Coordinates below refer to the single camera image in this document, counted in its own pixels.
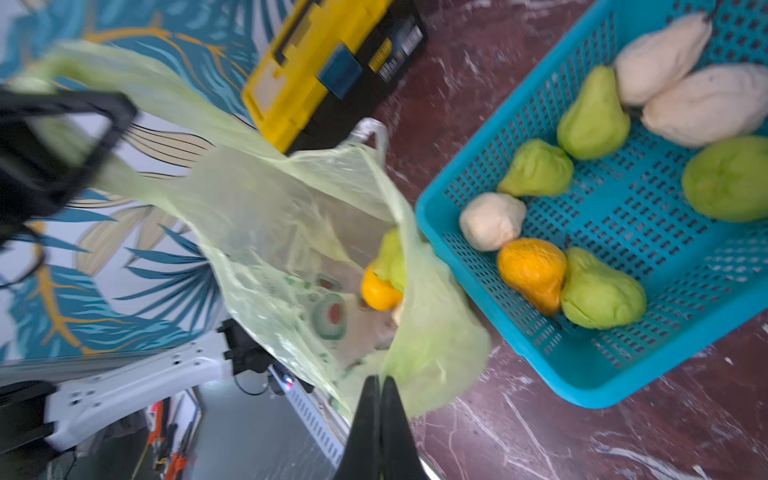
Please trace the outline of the green plastic bag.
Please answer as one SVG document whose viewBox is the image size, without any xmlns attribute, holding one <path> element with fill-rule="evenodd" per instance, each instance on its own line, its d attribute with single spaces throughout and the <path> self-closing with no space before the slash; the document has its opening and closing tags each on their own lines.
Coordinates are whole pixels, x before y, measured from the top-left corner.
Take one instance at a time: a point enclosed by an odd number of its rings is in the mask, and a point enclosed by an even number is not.
<svg viewBox="0 0 768 480">
<path fill-rule="evenodd" d="M 56 45 L 9 86 L 51 93 L 58 77 L 123 93 L 140 111 L 213 143 L 178 179 L 143 176 L 112 154 L 94 184 L 189 226 L 233 318 L 345 416 L 374 374 L 394 378 L 411 417 L 451 403 L 480 378 L 490 336 L 386 174 L 380 123 L 364 125 L 373 146 L 352 140 L 286 156 L 163 63 L 86 41 Z M 361 284 L 393 228 L 407 283 L 402 302 L 380 312 L 363 300 Z"/>
</svg>

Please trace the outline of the white pear back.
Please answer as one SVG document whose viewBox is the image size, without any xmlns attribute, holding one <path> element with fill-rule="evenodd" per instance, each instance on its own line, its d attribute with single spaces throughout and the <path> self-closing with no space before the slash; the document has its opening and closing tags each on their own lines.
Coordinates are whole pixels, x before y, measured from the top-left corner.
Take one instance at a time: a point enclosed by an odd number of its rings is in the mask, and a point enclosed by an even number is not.
<svg viewBox="0 0 768 480">
<path fill-rule="evenodd" d="M 699 61 L 712 30 L 709 15 L 697 12 L 625 46 L 614 61 L 621 102 L 642 106 L 685 77 Z"/>
</svg>

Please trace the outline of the yellow pear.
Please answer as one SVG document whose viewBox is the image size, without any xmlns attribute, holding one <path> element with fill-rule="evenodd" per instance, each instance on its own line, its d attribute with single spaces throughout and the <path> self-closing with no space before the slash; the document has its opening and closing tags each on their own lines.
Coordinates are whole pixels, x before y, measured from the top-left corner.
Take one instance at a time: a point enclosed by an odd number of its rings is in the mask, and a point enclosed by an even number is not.
<svg viewBox="0 0 768 480">
<path fill-rule="evenodd" d="M 365 270 L 361 284 L 362 298 L 376 311 L 392 310 L 402 302 L 403 294 L 390 282 L 380 279 L 374 272 L 374 266 L 371 263 Z"/>
</svg>

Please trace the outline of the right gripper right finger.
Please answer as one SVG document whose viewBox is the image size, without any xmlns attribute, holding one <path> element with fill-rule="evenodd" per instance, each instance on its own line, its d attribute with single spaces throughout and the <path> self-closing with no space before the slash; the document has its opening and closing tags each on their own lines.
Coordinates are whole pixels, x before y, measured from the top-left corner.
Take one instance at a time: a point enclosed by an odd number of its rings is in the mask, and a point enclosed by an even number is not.
<svg viewBox="0 0 768 480">
<path fill-rule="evenodd" d="M 380 410 L 382 478 L 428 480 L 392 377 L 384 381 Z"/>
</svg>

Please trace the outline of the white pear round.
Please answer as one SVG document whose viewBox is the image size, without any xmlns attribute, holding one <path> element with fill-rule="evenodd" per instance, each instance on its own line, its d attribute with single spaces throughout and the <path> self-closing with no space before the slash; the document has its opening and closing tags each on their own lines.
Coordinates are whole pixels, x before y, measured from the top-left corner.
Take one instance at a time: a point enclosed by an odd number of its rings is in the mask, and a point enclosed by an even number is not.
<svg viewBox="0 0 768 480">
<path fill-rule="evenodd" d="M 642 109 L 645 128 L 687 148 L 757 131 L 767 117 L 767 68 L 719 64 L 697 71 Z"/>
</svg>

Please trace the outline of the yellow black toolbox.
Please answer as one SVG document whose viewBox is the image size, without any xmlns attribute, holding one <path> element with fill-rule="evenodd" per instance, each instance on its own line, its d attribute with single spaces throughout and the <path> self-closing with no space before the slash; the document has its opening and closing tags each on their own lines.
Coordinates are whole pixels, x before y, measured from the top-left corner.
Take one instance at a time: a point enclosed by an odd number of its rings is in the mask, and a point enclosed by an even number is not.
<svg viewBox="0 0 768 480">
<path fill-rule="evenodd" d="M 394 90 L 428 38 L 413 1 L 276 1 L 259 11 L 271 42 L 242 99 L 284 154 L 340 143 Z"/>
</svg>

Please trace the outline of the orange pear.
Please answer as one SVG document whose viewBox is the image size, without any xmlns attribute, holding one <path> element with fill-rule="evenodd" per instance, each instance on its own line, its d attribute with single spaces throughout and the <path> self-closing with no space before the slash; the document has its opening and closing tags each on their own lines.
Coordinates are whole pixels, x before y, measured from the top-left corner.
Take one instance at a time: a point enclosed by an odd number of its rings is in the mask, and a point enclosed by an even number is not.
<svg viewBox="0 0 768 480">
<path fill-rule="evenodd" d="M 501 248 L 497 265 L 503 282 L 543 315 L 558 313 L 567 269 L 561 249 L 544 240 L 520 238 Z"/>
</svg>

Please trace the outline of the green pear tall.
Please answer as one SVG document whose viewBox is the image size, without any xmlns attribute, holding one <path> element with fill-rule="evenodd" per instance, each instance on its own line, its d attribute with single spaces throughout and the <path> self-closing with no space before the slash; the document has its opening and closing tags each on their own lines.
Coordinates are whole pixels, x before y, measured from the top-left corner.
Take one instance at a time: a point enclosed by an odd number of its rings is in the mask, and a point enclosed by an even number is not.
<svg viewBox="0 0 768 480">
<path fill-rule="evenodd" d="M 571 157 L 590 161 L 617 151 L 627 140 L 629 114 L 620 101 L 614 70 L 596 66 L 557 126 L 560 147 Z"/>
</svg>

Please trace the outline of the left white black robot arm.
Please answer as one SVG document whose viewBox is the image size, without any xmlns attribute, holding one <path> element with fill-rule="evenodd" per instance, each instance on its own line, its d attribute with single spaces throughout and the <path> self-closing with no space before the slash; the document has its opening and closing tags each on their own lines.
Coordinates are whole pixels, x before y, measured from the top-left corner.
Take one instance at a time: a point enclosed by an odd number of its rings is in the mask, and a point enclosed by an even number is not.
<svg viewBox="0 0 768 480">
<path fill-rule="evenodd" d="M 79 167 L 33 132 L 35 117 L 98 114 L 110 126 Z M 23 235 L 34 217 L 50 216 L 95 177 L 137 115 L 126 95 L 109 92 L 1 93 L 1 240 Z M 268 372 L 280 392 L 280 363 L 234 320 L 165 353 L 58 385 L 28 380 L 1 389 L 1 476 L 34 479 L 61 453 L 153 402 L 245 371 Z"/>
</svg>

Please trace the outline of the green pear front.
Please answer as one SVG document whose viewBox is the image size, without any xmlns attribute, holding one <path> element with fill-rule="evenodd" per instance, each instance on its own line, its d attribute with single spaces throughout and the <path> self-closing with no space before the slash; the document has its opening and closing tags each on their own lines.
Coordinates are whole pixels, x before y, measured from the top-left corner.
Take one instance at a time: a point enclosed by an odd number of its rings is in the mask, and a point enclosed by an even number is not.
<svg viewBox="0 0 768 480">
<path fill-rule="evenodd" d="M 639 321 L 647 310 L 641 284 L 611 268 L 579 247 L 566 252 L 567 270 L 561 309 L 572 323 L 593 330 L 608 330 Z"/>
</svg>

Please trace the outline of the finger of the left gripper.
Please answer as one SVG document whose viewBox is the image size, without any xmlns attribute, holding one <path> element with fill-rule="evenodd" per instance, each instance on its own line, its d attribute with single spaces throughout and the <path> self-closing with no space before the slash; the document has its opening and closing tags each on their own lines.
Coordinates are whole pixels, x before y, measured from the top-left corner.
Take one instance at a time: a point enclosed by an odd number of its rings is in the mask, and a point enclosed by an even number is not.
<svg viewBox="0 0 768 480">
<path fill-rule="evenodd" d="M 1 238 L 21 234 L 33 217 L 57 213 L 95 177 L 107 155 L 122 139 L 138 114 L 129 98 L 117 92 L 1 91 Z M 45 140 L 53 129 L 44 120 L 75 115 L 99 115 L 108 127 L 95 140 L 77 141 L 73 160 L 64 149 Z"/>
</svg>

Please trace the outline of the white pear front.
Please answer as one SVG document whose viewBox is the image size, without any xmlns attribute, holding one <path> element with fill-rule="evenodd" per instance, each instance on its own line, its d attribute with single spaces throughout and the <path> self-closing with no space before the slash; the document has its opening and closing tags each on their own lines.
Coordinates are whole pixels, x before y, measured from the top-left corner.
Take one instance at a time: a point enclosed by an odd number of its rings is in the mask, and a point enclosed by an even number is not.
<svg viewBox="0 0 768 480">
<path fill-rule="evenodd" d="M 522 233 L 527 207 L 507 194 L 483 193 L 461 212 L 459 226 L 465 240 L 481 252 L 497 251 Z"/>
</svg>

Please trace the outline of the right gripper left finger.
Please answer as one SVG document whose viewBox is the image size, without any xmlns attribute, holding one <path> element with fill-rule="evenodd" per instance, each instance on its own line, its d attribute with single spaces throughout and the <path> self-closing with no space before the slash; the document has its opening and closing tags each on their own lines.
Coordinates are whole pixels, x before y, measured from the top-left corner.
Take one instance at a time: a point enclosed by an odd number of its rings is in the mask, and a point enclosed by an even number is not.
<svg viewBox="0 0 768 480">
<path fill-rule="evenodd" d="M 334 480 L 381 478 L 381 387 L 377 375 L 366 378 L 345 450 Z"/>
</svg>

